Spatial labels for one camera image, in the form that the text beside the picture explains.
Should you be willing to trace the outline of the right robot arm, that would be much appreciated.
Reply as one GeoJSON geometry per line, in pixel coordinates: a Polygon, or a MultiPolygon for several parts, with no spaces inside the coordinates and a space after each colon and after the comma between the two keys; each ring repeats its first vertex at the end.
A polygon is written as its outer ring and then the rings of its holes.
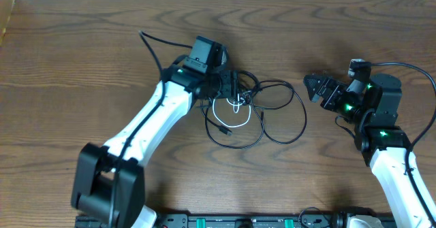
{"type": "Polygon", "coordinates": [[[411,142],[396,125],[401,81],[388,74],[355,73],[350,84],[306,75],[312,102],[354,125],[354,143],[380,183],[398,227],[433,227],[435,204],[423,183],[411,142]]]}

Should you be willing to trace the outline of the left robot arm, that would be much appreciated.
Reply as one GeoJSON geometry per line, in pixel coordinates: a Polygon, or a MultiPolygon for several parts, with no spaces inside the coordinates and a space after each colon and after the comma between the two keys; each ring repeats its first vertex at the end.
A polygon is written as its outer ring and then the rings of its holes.
{"type": "Polygon", "coordinates": [[[199,99],[236,94],[237,73],[226,68],[228,49],[198,36],[190,53],[162,67],[159,82],[131,122],[102,146],[86,144],[78,155],[72,208],[107,227],[153,227],[156,211],[145,204],[144,168],[158,145],[199,99]]]}

